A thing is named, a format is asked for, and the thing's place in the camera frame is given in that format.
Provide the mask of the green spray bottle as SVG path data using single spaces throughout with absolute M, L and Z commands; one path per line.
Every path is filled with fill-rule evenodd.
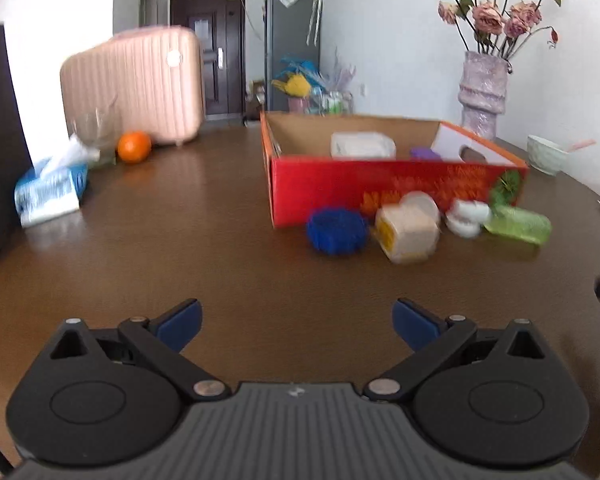
M 491 209 L 491 218 L 484 227 L 493 235 L 521 240 L 536 246 L 544 245 L 553 229 L 550 219 L 542 214 L 505 205 Z

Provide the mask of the beige jar yellow label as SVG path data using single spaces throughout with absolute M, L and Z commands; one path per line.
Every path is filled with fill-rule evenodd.
M 405 194 L 399 203 L 381 207 L 375 218 L 380 248 L 393 263 L 428 259 L 440 236 L 440 211 L 424 192 Z

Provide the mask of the white screw cap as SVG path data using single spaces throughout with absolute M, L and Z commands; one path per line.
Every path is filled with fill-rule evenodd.
M 491 208 L 487 203 L 476 200 L 454 200 L 445 214 L 445 223 L 456 236 L 471 240 L 481 233 L 491 217 Z

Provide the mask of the blue ribbed lid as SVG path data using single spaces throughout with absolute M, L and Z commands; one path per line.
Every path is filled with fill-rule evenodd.
M 329 256 L 347 256 L 364 248 L 368 226 L 359 212 L 326 208 L 312 214 L 306 222 L 306 234 L 318 252 Z

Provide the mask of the pink spoon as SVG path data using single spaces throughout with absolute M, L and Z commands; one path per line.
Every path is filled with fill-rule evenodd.
M 575 144 L 568 146 L 568 148 L 566 149 L 566 152 L 573 153 L 576 151 L 583 150 L 584 148 L 589 148 L 590 146 L 593 146 L 595 144 L 596 144 L 596 141 L 594 139 L 579 141 Z

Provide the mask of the pale green bowl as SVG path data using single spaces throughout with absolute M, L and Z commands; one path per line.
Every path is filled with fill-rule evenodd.
M 558 144 L 540 136 L 528 136 L 527 154 L 531 167 L 553 177 L 562 172 L 569 155 Z

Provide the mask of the orange fruit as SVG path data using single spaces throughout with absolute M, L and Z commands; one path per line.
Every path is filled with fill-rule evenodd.
M 151 153 L 151 137 L 143 131 L 123 133 L 117 143 L 117 155 L 126 164 L 139 164 Z

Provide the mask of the clear glass cup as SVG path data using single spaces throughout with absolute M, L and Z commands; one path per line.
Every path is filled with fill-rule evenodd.
M 69 131 L 87 148 L 99 151 L 99 160 L 95 162 L 95 166 L 116 162 L 116 149 L 121 131 L 119 114 L 114 106 L 96 108 L 91 113 L 70 120 Z

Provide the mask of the red cardboard box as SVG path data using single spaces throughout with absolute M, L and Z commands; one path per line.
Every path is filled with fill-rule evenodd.
M 383 133 L 396 144 L 396 158 L 332 158 L 335 132 Z M 261 138 L 276 228 L 300 226 L 323 208 L 372 218 L 415 191 L 431 196 L 440 210 L 453 200 L 513 205 L 528 174 L 521 158 L 442 120 L 271 112 L 261 116 Z M 411 159 L 410 149 L 420 146 L 442 160 Z

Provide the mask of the pink ceramic vase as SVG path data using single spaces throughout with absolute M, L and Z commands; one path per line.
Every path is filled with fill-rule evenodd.
M 498 56 L 468 51 L 460 77 L 460 125 L 483 139 L 494 141 L 498 118 L 505 114 L 510 63 Z

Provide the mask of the pink ribbed suitcase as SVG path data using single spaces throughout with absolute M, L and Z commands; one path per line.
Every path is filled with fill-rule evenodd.
M 69 126 L 110 107 L 121 132 L 181 145 L 198 136 L 206 116 L 201 47 L 186 27 L 120 32 L 67 58 L 59 78 Z

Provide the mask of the dried pink roses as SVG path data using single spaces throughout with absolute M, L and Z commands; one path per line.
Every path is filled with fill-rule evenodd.
M 558 31 L 542 23 L 541 6 L 549 1 L 561 6 L 565 0 L 440 1 L 437 14 L 458 32 L 466 50 L 470 49 L 467 37 L 471 36 L 477 53 L 509 61 L 541 32 L 547 33 L 551 49 L 558 46 Z

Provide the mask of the yellow blue toy pile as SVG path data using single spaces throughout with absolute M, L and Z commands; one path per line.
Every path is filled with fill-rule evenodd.
M 302 58 L 282 58 L 282 70 L 271 82 L 272 87 L 287 98 L 291 113 L 317 114 L 322 96 L 328 90 L 328 81 L 317 66 Z

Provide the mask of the dark brown door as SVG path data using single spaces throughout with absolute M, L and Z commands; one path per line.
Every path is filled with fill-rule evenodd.
M 170 24 L 198 39 L 206 113 L 237 118 L 245 110 L 245 0 L 170 0 Z

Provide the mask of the grey refrigerator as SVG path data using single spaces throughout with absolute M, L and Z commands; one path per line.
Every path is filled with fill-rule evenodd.
M 286 112 L 288 98 L 274 87 L 292 64 L 320 68 L 322 0 L 264 0 L 266 109 Z

